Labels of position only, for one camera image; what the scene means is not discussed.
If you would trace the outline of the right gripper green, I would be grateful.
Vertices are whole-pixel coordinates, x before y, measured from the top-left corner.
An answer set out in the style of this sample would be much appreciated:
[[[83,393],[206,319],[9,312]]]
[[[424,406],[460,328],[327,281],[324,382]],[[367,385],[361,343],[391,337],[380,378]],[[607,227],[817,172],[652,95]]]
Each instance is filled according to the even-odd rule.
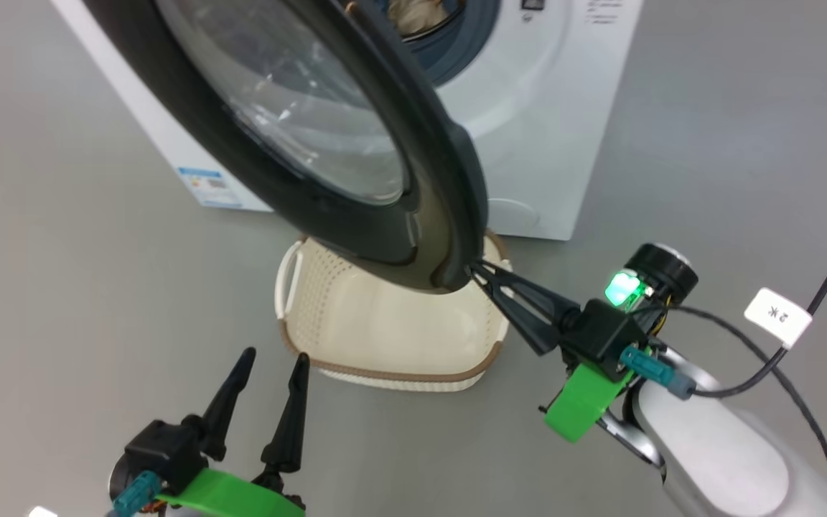
[[[581,314],[578,302],[488,261],[474,261],[469,275],[538,356],[558,346],[570,376],[544,412],[543,421],[575,444],[597,425],[625,390],[632,373],[621,363],[634,333],[627,330],[565,331]]]

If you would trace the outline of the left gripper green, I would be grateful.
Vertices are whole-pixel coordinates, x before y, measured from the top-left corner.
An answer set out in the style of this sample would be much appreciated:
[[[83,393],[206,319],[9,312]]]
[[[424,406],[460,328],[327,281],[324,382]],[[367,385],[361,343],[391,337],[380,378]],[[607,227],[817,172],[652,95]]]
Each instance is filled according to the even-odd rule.
[[[226,438],[235,406],[251,376],[256,349],[246,348],[202,415],[201,451],[216,462],[227,452]],[[288,382],[289,396],[274,437],[261,455],[266,473],[296,473],[302,467],[311,359],[296,357]],[[305,510],[279,492],[237,478],[230,473],[204,469],[180,494],[164,491],[157,500],[193,508],[207,516],[305,516]]]

